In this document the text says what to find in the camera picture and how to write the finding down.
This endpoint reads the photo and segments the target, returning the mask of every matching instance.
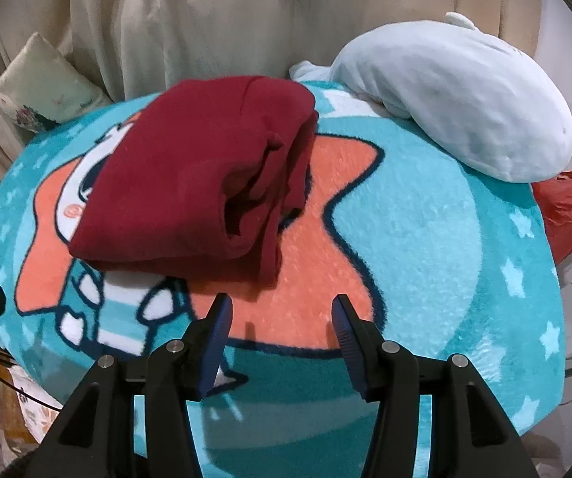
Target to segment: red folded cloth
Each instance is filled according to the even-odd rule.
[[[304,206],[317,118],[296,82],[180,82],[104,164],[69,252],[101,271],[272,284],[279,221]]]
[[[531,184],[556,264],[572,253],[572,170]]]

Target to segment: blanket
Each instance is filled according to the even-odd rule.
[[[352,390],[330,327],[331,300],[345,292],[415,354],[468,355],[517,430],[528,430],[559,403],[564,377],[558,279],[530,186],[462,166],[412,121],[339,84],[306,86],[319,130],[306,207],[281,225],[272,290],[97,272],[68,254],[77,199],[122,124],[155,95],[38,135],[0,185],[0,345],[63,402],[94,358],[147,353],[228,292],[234,321],[216,386],[189,405],[204,476],[349,478],[360,473],[376,404]],[[417,477],[429,443],[424,398]]]

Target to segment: white stripe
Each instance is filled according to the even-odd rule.
[[[137,307],[151,287],[159,284],[162,276],[131,271],[107,271],[104,276],[104,298]]]
[[[104,329],[98,330],[98,343],[108,345],[119,351],[139,356],[144,350],[144,343],[133,338],[127,338],[115,333],[110,333]]]

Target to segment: beige curtain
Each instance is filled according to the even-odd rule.
[[[285,76],[355,36],[456,10],[533,55],[541,0],[1,0],[0,72],[34,31],[114,101],[184,78]],[[24,134],[0,114],[0,178]]]

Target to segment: pillow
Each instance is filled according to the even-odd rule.
[[[0,109],[33,132],[53,129],[111,104],[38,32],[0,76]]]
[[[332,66],[303,62],[291,78],[342,82],[370,95],[499,180],[556,176],[572,155],[572,115],[560,91],[527,54],[460,14],[446,19],[376,28],[348,43]]]

